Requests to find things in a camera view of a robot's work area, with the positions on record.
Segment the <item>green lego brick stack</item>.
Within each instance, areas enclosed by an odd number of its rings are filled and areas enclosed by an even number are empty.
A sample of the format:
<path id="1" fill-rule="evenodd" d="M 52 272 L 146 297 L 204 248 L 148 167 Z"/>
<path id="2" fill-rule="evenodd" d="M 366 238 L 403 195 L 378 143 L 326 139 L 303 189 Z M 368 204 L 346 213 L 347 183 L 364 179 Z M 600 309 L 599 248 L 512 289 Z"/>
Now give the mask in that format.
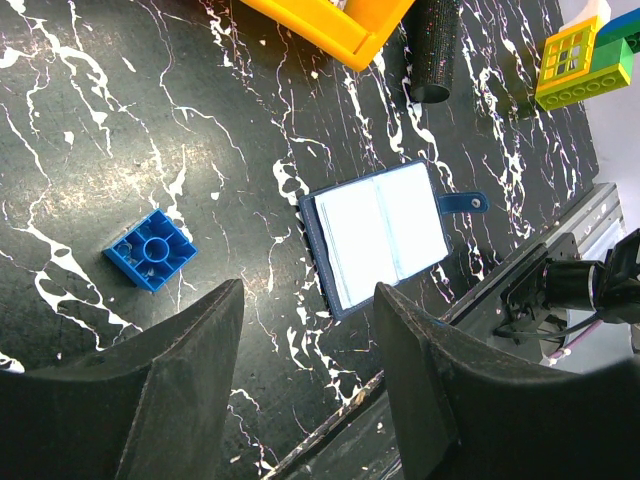
<path id="1" fill-rule="evenodd" d="M 588 1 L 546 39 L 535 100 L 551 111 L 627 87 L 638 53 L 639 10 L 614 17 L 608 2 Z"/>

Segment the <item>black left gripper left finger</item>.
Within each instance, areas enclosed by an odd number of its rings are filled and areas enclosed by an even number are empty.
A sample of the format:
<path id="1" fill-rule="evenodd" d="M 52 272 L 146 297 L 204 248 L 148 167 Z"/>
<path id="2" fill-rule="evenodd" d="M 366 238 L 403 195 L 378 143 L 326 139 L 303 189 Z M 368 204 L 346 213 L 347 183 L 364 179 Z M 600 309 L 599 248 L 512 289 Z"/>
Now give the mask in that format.
<path id="1" fill-rule="evenodd" d="M 212 479 L 244 317 L 230 279 L 63 367 L 1 376 L 5 479 Z"/>

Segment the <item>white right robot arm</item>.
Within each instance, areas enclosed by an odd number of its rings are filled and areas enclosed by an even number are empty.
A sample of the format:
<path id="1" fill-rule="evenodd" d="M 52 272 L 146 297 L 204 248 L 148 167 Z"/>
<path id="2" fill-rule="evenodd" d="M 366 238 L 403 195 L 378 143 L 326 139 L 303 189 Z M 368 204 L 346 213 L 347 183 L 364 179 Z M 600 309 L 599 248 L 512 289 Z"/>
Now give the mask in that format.
<path id="1" fill-rule="evenodd" d="M 564 256 L 536 261 L 502 295 L 506 319 L 493 334 L 517 343 L 565 338 L 598 321 L 639 322 L 639 232 L 633 231 L 607 251 L 603 261 Z M 573 327 L 539 333 L 553 309 L 589 311 Z"/>

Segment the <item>navy blue card holder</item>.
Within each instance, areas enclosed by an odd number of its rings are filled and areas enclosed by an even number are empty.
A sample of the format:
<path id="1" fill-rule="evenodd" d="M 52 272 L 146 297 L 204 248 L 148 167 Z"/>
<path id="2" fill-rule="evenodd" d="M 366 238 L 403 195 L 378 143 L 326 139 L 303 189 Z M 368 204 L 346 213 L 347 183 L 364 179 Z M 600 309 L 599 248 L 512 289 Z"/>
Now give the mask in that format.
<path id="1" fill-rule="evenodd" d="M 425 161 L 415 160 L 302 196 L 298 207 L 331 315 L 342 320 L 374 296 L 452 251 L 443 218 L 483 214 L 479 191 L 438 195 Z"/>

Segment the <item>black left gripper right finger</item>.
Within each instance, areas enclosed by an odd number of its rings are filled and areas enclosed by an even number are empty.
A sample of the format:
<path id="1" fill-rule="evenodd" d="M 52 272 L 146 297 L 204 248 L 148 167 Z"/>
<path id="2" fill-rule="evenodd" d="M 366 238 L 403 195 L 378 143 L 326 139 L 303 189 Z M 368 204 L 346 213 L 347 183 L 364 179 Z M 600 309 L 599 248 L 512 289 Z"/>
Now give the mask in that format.
<path id="1" fill-rule="evenodd" d="M 378 284 L 374 329 L 408 479 L 635 479 L 639 362 L 588 374 L 493 348 Z"/>

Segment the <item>black silver microphone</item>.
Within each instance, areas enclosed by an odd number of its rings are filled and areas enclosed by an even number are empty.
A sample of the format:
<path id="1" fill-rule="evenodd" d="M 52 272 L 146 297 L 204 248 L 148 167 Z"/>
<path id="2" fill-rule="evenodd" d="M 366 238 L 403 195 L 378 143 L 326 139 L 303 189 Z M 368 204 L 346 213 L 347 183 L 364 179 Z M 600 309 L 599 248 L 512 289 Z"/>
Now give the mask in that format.
<path id="1" fill-rule="evenodd" d="M 408 12 L 408 46 L 411 52 L 410 98 L 435 104 L 451 95 L 460 2 L 415 1 Z"/>

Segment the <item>yellow plastic bin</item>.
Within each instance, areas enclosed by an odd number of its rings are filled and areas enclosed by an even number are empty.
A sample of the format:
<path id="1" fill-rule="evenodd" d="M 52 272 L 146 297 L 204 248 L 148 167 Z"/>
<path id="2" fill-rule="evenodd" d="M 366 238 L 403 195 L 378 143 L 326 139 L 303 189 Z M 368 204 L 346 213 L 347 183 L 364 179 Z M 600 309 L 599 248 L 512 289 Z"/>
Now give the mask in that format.
<path id="1" fill-rule="evenodd" d="M 413 5 L 412 0 L 245 0 L 345 66 L 364 70 Z"/>

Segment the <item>blue lego brick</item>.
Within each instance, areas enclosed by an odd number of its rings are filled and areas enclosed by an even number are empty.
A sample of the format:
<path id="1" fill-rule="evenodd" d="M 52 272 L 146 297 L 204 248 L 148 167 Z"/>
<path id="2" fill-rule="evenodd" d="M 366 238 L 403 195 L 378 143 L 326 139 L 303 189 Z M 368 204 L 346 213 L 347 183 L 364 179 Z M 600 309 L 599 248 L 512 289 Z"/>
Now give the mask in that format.
<path id="1" fill-rule="evenodd" d="M 198 254 L 198 249 L 161 209 L 156 209 L 103 254 L 137 288 L 155 293 Z"/>

